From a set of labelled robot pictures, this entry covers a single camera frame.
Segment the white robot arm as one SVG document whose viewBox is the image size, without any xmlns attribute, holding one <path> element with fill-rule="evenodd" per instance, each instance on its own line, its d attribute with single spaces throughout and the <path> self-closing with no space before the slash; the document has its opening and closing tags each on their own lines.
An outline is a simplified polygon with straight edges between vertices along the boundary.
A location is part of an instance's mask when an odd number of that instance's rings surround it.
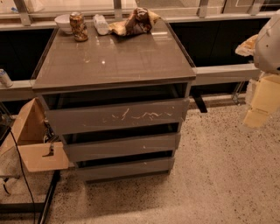
<svg viewBox="0 0 280 224">
<path fill-rule="evenodd" d="M 258 80 L 248 84 L 248 111 L 242 122 L 247 127 L 259 128 L 280 108 L 280 10 L 258 34 L 238 45 L 235 53 L 251 55 L 261 71 Z"/>
</svg>

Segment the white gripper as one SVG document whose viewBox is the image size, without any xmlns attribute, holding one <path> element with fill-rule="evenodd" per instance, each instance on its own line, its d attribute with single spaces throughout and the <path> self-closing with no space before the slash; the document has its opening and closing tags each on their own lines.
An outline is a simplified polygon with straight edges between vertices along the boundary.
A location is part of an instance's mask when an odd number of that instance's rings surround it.
<svg viewBox="0 0 280 224">
<path fill-rule="evenodd" d="M 250 109 L 243 123 L 250 128 L 259 128 L 265 124 L 272 114 L 280 107 L 280 76 L 263 73 L 256 83 Z"/>
</svg>

